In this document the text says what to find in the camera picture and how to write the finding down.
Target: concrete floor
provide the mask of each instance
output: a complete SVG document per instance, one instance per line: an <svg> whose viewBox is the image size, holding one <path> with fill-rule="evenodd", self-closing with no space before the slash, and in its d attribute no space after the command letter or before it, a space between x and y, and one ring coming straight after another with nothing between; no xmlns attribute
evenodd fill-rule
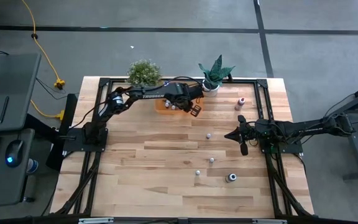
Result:
<svg viewBox="0 0 358 224"><path fill-rule="evenodd" d="M257 28L252 0L28 0L40 26ZM260 0L266 29L358 30L358 0ZM31 25L20 0L0 0L0 24ZM31 32L0 30L0 50L39 52ZM266 77L258 34L138 32L38 32L39 42L67 82L80 90L85 75L123 75L129 64L151 58L164 75L200 76L197 63L237 65L235 77ZM275 77L284 78L294 121L318 119L333 104L358 90L358 35L267 35ZM38 77L49 85L54 74L43 59ZM33 100L56 114L55 101L36 85ZM30 113L51 126L33 108ZM305 146L305 163L315 213L324 218L358 221L358 180L342 176L357 171L347 139L315 136ZM56 181L50 173L42 180ZM0 208L0 218L40 215L53 184L38 185L39 200L16 212Z"/></svg>

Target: green plant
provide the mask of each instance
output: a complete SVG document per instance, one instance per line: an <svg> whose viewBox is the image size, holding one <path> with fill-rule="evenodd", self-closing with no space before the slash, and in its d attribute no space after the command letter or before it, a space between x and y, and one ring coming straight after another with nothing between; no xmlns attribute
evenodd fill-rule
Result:
<svg viewBox="0 0 358 224"><path fill-rule="evenodd" d="M127 75L127 81L133 86L156 86L161 79L160 67L150 60L131 63Z"/></svg>
<svg viewBox="0 0 358 224"><path fill-rule="evenodd" d="M218 86L222 86L223 78L227 77L235 67L233 66L231 68L222 68L222 55L220 55L218 59L215 61L211 71L205 69L203 65L200 63L198 65L200 66L200 69L204 71L204 75L205 75L204 84L206 84L205 87L209 88L210 90L213 90Z"/></svg>

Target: wood grain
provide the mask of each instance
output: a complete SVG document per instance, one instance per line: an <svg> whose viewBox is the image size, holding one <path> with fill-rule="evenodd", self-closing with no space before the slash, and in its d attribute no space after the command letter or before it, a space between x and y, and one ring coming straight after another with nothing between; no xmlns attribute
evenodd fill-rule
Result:
<svg viewBox="0 0 358 224"><path fill-rule="evenodd" d="M283 80L267 80L275 119L291 121ZM99 77L84 77L73 124L93 107L98 82ZM118 83L113 89L126 85ZM246 98L241 111L234 110L238 97ZM241 156L238 143L224 138L236 128L240 114L248 121L258 118L252 85L225 84L217 97L203 99L197 118L158 114L153 100L137 101L125 113L113 116L108 122L108 145L101 158L92 216L273 217L266 163L259 147L249 145L249 155ZM211 139L206 139L207 133L212 134ZM63 161L51 212L62 207L76 189L83 156L75 152ZM313 213L302 164L292 155L283 155L283 163L289 188ZM230 173L238 178L228 184L224 178ZM278 197L283 210L279 189Z"/></svg>

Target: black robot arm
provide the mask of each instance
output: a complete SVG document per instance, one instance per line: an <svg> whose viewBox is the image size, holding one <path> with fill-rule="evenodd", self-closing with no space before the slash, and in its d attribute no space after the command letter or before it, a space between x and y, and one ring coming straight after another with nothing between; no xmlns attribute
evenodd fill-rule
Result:
<svg viewBox="0 0 358 224"><path fill-rule="evenodd" d="M129 98L124 102L123 94ZM186 83L167 83L152 87L118 87L108 95L105 106L99 116L82 127L84 144L97 144L100 142L100 130L106 127L108 120L115 114L128 110L137 100L165 98L177 108L197 116L201 111L198 105L193 106L192 100L202 98L203 89L200 84L189 86Z"/></svg>
<svg viewBox="0 0 358 224"><path fill-rule="evenodd" d="M246 144L248 140L267 139L273 144L294 144L305 136L315 134L332 134L333 136L347 137L355 132L348 117L344 114L334 114L322 119L299 123L267 119L247 122L242 115L238 116L238 120L240 125L224 137L240 143L243 156L248 155Z"/></svg>

